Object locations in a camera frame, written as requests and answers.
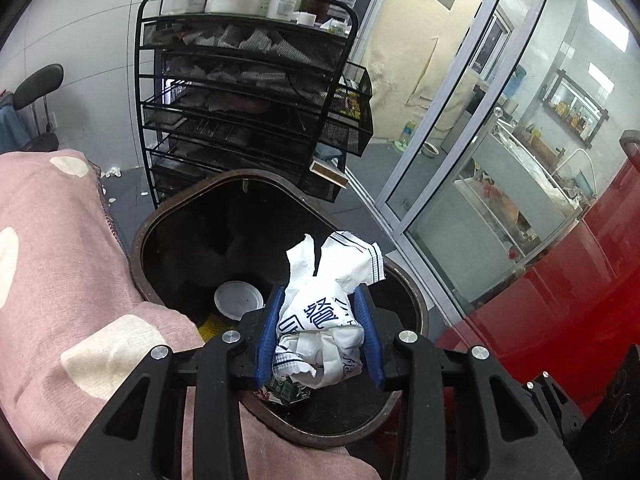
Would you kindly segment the black round stool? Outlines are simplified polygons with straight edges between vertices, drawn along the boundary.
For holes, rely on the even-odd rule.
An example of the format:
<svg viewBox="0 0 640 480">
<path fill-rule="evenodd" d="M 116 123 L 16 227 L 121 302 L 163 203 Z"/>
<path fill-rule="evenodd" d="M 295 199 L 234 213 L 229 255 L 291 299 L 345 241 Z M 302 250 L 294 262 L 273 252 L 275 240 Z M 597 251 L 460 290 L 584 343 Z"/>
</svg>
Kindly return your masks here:
<svg viewBox="0 0 640 480">
<path fill-rule="evenodd" d="M 32 113 L 34 132 L 22 147 L 23 152 L 54 152 L 60 141 L 55 134 L 48 107 L 48 95 L 62 86 L 64 68 L 54 63 L 43 66 L 26 78 L 15 90 L 13 106 L 16 110 L 27 108 Z"/>
</svg>

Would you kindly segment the white blue wrapper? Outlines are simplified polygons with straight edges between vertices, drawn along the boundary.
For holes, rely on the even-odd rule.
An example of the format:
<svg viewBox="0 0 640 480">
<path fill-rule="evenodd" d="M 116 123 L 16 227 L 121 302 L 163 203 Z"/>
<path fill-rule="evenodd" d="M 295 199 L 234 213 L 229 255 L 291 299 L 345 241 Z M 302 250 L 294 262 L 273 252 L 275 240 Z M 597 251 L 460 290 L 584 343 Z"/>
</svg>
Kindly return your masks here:
<svg viewBox="0 0 640 480">
<path fill-rule="evenodd" d="M 311 235 L 286 251 L 290 279 L 279 309 L 272 376 L 317 390 L 362 372 L 366 332 L 356 319 L 358 286 L 385 278 L 380 246 L 349 231 L 331 233 L 315 252 Z"/>
</svg>

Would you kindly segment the pink polka dot bedspread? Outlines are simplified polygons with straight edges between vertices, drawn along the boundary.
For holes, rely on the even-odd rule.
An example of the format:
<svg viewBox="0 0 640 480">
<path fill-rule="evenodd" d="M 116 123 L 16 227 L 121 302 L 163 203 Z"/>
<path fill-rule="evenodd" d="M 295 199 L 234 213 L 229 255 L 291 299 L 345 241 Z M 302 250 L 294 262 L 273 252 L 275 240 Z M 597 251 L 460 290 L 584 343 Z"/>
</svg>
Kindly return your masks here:
<svg viewBox="0 0 640 480">
<path fill-rule="evenodd" d="M 56 478 L 149 351 L 202 344 L 181 313 L 134 286 L 99 181 L 72 150 L 1 159 L 1 408 Z"/>
</svg>

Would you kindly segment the massage bed with blue covers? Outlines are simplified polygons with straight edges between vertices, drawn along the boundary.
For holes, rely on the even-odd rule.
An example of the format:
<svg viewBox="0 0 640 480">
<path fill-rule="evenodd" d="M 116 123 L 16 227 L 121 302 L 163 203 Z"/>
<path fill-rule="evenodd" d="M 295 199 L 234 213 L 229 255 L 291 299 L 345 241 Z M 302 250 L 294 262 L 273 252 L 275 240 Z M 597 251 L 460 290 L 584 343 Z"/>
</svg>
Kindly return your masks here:
<svg viewBox="0 0 640 480">
<path fill-rule="evenodd" d="M 14 110 L 11 92 L 3 91 L 1 93 L 0 113 L 1 153 L 18 151 L 28 141 L 28 133 Z"/>
</svg>

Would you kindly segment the red cabinet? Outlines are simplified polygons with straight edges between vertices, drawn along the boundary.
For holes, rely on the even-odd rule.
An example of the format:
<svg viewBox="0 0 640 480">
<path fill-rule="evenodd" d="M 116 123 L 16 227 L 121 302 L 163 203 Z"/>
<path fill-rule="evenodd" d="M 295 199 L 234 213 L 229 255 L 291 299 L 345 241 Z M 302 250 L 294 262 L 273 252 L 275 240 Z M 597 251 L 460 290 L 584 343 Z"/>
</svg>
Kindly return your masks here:
<svg viewBox="0 0 640 480">
<path fill-rule="evenodd" d="M 639 340 L 639 133 L 620 137 L 620 171 L 558 244 L 439 338 L 481 344 L 518 381 L 548 372 L 591 414 Z"/>
</svg>

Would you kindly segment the dark brown trash bin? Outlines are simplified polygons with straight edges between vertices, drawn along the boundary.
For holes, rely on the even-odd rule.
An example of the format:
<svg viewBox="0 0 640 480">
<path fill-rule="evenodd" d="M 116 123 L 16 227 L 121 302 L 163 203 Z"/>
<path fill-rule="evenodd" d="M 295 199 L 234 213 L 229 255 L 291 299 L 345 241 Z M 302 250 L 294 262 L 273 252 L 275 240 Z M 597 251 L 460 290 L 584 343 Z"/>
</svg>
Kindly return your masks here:
<svg viewBox="0 0 640 480">
<path fill-rule="evenodd" d="M 216 313 L 214 292 L 228 281 L 264 295 L 288 280 L 285 252 L 337 226 L 316 200 L 262 170 L 218 174 L 172 194 L 138 229 L 131 273 L 145 300 L 202 324 Z M 401 394 L 376 388 L 368 374 L 311 393 L 288 406 L 246 392 L 247 411 L 279 436 L 311 448 L 349 445 L 374 434 Z"/>
</svg>

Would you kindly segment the yellow foam fruit net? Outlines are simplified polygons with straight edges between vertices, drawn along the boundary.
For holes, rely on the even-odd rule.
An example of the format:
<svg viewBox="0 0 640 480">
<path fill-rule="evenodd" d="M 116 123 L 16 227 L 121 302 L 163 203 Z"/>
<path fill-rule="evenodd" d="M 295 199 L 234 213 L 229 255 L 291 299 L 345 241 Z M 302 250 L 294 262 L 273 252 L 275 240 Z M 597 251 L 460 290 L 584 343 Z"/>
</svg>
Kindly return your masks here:
<svg viewBox="0 0 640 480">
<path fill-rule="evenodd" d="M 232 326 L 229 323 L 219 316 L 211 314 L 200 326 L 198 326 L 198 333 L 204 342 L 209 342 L 231 329 Z"/>
</svg>

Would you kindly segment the white plastic cup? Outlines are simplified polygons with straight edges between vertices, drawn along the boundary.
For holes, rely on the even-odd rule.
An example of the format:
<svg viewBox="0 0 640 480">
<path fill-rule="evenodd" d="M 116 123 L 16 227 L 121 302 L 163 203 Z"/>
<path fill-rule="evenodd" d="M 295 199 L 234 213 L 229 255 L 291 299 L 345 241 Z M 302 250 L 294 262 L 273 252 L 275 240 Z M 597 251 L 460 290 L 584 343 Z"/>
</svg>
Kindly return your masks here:
<svg viewBox="0 0 640 480">
<path fill-rule="evenodd" d="M 214 295 L 217 310 L 233 321 L 239 321 L 247 312 L 260 310 L 265 305 L 260 291 L 250 283 L 230 281 L 220 285 Z"/>
</svg>

